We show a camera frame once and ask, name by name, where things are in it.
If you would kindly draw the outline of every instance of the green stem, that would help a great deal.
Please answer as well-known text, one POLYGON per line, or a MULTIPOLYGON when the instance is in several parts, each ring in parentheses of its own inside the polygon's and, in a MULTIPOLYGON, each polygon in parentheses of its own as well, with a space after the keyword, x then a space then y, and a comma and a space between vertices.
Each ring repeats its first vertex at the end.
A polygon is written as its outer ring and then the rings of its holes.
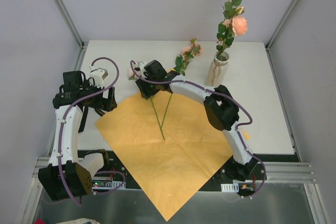
POLYGON ((167 115, 167 110, 168 110, 168 106, 169 106, 170 100, 171 100, 171 98, 172 98, 172 95, 173 95, 173 94, 170 94, 170 97, 169 97, 169 100, 168 100, 168 104, 167 104, 167 107, 166 107, 166 111, 164 112, 164 116, 163 116, 163 120, 162 120, 162 124, 161 124, 161 130, 162 130, 163 123, 164 123, 164 120, 165 120, 166 115, 167 115))
POLYGON ((160 120, 159 120, 159 116, 157 115, 156 108, 155 108, 155 106, 154 106, 154 103, 153 103, 152 97, 150 97, 150 100, 151 100, 151 103, 152 103, 152 105, 153 105, 153 108, 154 108, 154 112, 155 112, 155 115, 156 115, 157 122, 158 122, 158 124, 159 124, 159 128, 160 128, 160 131, 161 131, 161 134, 162 134, 163 140, 166 140, 166 139, 164 138, 163 131, 162 131, 162 128, 161 128, 161 126, 160 126, 160 120))
POLYGON ((184 60, 184 63, 181 67, 181 73, 184 72, 187 69, 187 60, 184 60))

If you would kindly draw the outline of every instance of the flower stem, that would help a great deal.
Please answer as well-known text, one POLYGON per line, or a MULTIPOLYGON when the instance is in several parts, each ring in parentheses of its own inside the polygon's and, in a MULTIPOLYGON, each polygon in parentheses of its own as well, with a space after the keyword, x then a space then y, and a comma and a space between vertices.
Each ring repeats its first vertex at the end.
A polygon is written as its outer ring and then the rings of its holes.
POLYGON ((161 131, 161 134, 162 134, 163 140, 165 141, 166 139, 164 138, 163 131, 162 131, 162 128, 161 128, 161 125, 160 125, 159 116, 157 115, 156 108, 155 108, 155 106, 154 106, 154 103, 153 103, 152 97, 150 97, 150 100, 151 100, 151 103, 152 103, 152 105, 153 105, 153 108, 154 108, 154 112, 155 112, 155 115, 156 115, 157 122, 158 122, 158 124, 159 124, 159 128, 160 128, 160 131, 161 131))
POLYGON ((167 104, 166 110, 165 110, 165 112, 164 112, 164 116, 163 116, 163 120, 162 120, 162 124, 161 124, 161 131, 162 131, 162 127, 163 127, 164 120, 165 120, 166 115, 167 115, 167 110, 168 110, 168 106, 169 106, 170 100, 171 100, 171 98, 172 98, 172 95, 173 95, 173 94, 170 94, 170 97, 169 97, 169 100, 168 100, 168 104, 167 104))

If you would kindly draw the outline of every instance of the metal pole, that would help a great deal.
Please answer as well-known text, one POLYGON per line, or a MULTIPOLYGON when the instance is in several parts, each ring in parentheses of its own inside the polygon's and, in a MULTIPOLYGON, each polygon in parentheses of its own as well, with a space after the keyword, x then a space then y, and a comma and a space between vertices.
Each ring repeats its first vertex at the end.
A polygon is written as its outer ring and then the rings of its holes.
POLYGON ((272 34, 269 43, 266 45, 266 50, 269 50, 272 47, 272 45, 274 44, 275 40, 279 36, 279 33, 281 32, 283 26, 287 22, 290 14, 294 10, 294 8, 296 7, 298 2, 299 2, 299 0, 292 0, 291 1, 290 5, 288 6, 287 10, 285 11, 285 14, 281 18, 280 23, 278 24, 277 28, 275 29, 274 33, 272 34))
POLYGON ((269 66, 271 68, 271 72, 272 72, 272 75, 273 75, 273 78, 274 78, 275 87, 276 87, 277 92, 278 92, 278 97, 279 97, 279 100, 280 100, 281 108, 282 108, 282 111, 284 113, 286 126, 287 126, 287 129, 288 129, 292 144, 294 145, 293 149, 295 150, 295 153, 298 155, 299 160, 302 161, 300 152, 299 152, 297 144, 295 142, 292 127, 290 126, 290 123, 289 123, 289 118, 288 118, 288 113, 287 113, 285 102, 284 102, 284 97, 282 95, 280 83, 279 83, 279 80, 278 80, 278 76, 277 76, 277 73, 275 71, 275 68, 274 68, 274 65, 273 65, 273 62, 272 62, 271 51, 266 49, 266 54, 267 54, 269 66))
POLYGON ((77 31, 77 29, 76 29, 73 21, 72 21, 72 19, 71 19, 70 15, 69 15, 69 13, 68 13, 68 11, 67 11, 64 3, 63 3, 63 1, 62 0, 54 0, 54 1, 55 1, 55 4, 58 7, 59 12, 61 13, 61 15, 63 17, 65 23, 69 27, 69 29, 70 29, 73 37, 75 38, 75 40, 78 43, 78 45, 80 46, 80 48, 82 48, 83 45, 84 45, 84 42, 81 39, 81 37, 80 37, 80 35, 79 35, 79 33, 78 33, 78 31, 77 31))

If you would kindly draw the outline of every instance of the white cloth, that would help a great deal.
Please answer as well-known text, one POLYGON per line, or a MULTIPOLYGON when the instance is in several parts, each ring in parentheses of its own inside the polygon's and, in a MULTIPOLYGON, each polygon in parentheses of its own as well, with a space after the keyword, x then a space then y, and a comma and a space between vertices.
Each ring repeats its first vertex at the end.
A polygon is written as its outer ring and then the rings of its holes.
POLYGON ((95 220, 90 220, 86 218, 81 218, 77 220, 71 220, 71 221, 66 221, 66 222, 60 222, 56 224, 100 224, 99 222, 95 220))

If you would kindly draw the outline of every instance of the white connector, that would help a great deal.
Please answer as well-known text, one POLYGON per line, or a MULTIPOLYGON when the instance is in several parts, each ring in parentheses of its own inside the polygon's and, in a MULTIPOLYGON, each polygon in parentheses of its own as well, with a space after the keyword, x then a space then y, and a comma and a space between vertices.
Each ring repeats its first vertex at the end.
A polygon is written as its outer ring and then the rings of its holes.
MULTIPOLYGON (((94 86, 97 88, 103 88, 103 81, 108 75, 106 69, 98 68, 96 66, 90 66, 90 78, 92 77, 94 81, 94 86)), ((90 80, 90 85, 93 86, 93 80, 90 80)))
POLYGON ((238 183, 233 184, 221 184, 220 185, 222 192, 224 193, 237 193, 239 192, 239 185, 238 183))

